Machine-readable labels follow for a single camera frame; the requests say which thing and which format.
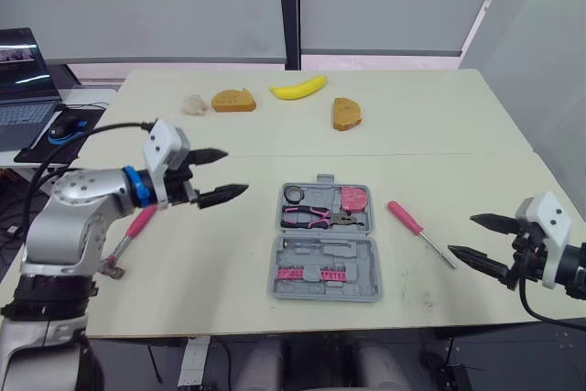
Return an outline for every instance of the screwdriver handle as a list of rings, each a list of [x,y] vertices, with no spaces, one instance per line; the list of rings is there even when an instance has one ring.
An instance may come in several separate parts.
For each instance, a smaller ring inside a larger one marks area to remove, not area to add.
[[[135,238],[137,235],[139,235],[143,228],[147,226],[150,218],[155,215],[155,212],[157,212],[157,205],[151,205],[141,211],[132,221],[132,223],[130,223],[130,226],[128,226],[128,229],[126,230],[126,236]]]
[[[395,215],[397,219],[401,221],[402,224],[409,228],[409,230],[413,234],[421,234],[423,228],[419,225],[419,223],[417,223],[417,221],[413,217],[411,217],[411,214],[405,211],[405,208],[398,204],[398,202],[390,201],[388,205],[386,205],[386,207],[390,212],[392,212]]]

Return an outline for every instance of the laptop screen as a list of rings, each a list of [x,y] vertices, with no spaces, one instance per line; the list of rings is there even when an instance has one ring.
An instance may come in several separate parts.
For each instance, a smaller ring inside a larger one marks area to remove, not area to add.
[[[49,97],[59,93],[31,30],[0,29],[0,103]]]

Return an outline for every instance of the white tabletop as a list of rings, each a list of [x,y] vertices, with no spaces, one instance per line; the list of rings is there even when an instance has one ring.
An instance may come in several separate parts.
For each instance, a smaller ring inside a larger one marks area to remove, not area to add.
[[[111,103],[116,91],[112,89],[64,89],[59,90],[63,103],[72,104],[89,104],[89,103]],[[60,112],[56,112],[47,122],[45,128],[39,135],[45,133],[49,126],[57,119]],[[0,151],[0,168],[35,168],[38,163],[15,162],[15,157],[20,153],[20,149],[11,151]]]
[[[450,269],[385,209],[408,208],[443,247],[467,245],[508,265],[512,237],[468,220],[480,212],[514,215],[520,202],[553,190],[574,220],[571,242],[586,228],[568,197],[534,153],[396,155],[386,157],[228,157],[197,168],[202,190],[231,182],[250,188],[239,198],[199,211],[182,205],[159,212],[136,238],[120,281],[96,276],[88,334],[138,337],[182,334],[315,331],[530,321],[518,298],[497,280],[463,263]],[[365,184],[374,206],[382,299],[374,304],[278,300],[268,293],[277,198],[288,181],[335,173],[340,183]],[[104,252],[132,219],[115,223]],[[0,285],[6,302],[17,281],[13,265]],[[531,305],[554,318],[586,315],[586,303],[529,283]]]
[[[100,125],[170,119],[185,129],[192,148],[218,147],[231,155],[196,168],[193,184],[211,190],[248,183],[242,196],[199,211],[159,212],[130,246],[120,281],[96,276],[88,334],[139,337],[183,334],[315,331],[496,324],[531,320],[518,295],[459,263],[451,270],[385,210],[402,202],[436,244],[468,245],[511,264],[511,240],[468,220],[480,212],[514,215],[521,201],[553,190],[575,222],[572,243],[586,227],[568,197],[477,71],[325,72],[330,83],[303,100],[273,97],[271,84],[307,79],[307,72],[135,71]],[[249,89],[250,114],[203,117],[180,111],[185,96],[210,100],[225,88]],[[345,133],[330,127],[333,98],[347,96],[364,109],[364,123]],[[140,130],[90,139],[76,165],[144,166]],[[374,231],[381,259],[382,299],[375,304],[273,299],[268,293],[277,198],[288,181],[312,182],[332,173],[340,183],[363,184],[373,195]],[[115,223],[104,254],[124,236],[131,218]],[[0,284],[11,298],[13,265]],[[569,318],[586,304],[530,283],[539,312]]]
[[[271,85],[305,81],[316,74],[329,83],[296,101],[278,100]],[[181,112],[186,96],[208,103],[223,89],[248,89],[257,107],[251,113]],[[344,96],[361,105],[364,121],[347,132],[331,127],[331,105]],[[193,147],[215,146],[233,156],[339,156],[424,153],[527,152],[527,143],[483,77],[466,71],[133,71],[100,125],[168,119],[185,130]],[[144,135],[124,134],[128,146]],[[93,143],[109,145],[120,133]],[[108,157],[96,148],[81,151],[83,165],[103,167]],[[139,159],[139,148],[125,154]]]

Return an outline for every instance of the blue joint ring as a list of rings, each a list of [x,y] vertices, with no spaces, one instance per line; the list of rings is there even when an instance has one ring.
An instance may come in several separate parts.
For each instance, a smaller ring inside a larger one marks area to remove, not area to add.
[[[136,170],[128,165],[122,168],[122,171],[126,173],[126,176],[130,179],[130,184],[135,189],[135,194],[140,202],[141,208],[148,206],[150,204],[150,191],[145,184],[143,184],[143,181],[140,179]]]

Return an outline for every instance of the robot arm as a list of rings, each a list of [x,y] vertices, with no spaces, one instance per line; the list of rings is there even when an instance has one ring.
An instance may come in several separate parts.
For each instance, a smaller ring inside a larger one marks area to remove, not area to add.
[[[479,214],[471,220],[500,234],[514,234],[515,252],[509,269],[470,247],[449,246],[468,266],[497,278],[512,290],[522,277],[541,280],[545,288],[561,284],[572,298],[586,299],[586,244],[581,247],[568,244],[571,218],[552,193],[538,194],[523,201],[514,219]]]
[[[226,153],[190,151],[183,132],[164,121],[155,123],[143,154],[144,170],[73,171],[53,186],[28,230],[14,300],[2,308],[1,389],[99,389],[99,365],[84,336],[85,310],[97,294],[92,276],[110,225],[137,207],[189,202],[206,208],[248,188],[226,185],[204,194],[193,189],[190,165]]]

